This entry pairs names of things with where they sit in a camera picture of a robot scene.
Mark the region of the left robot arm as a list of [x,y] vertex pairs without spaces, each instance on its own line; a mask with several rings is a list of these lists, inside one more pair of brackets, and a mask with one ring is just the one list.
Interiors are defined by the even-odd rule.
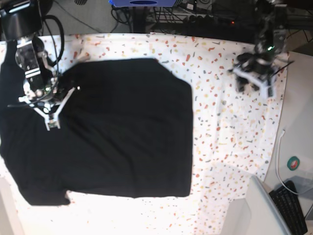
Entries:
[[238,92],[244,92],[245,86],[251,84],[264,97],[274,97],[276,76],[282,70],[274,61],[279,54],[285,52],[286,8],[279,0],[255,1],[254,51],[238,55],[237,63],[230,70],[236,76]]

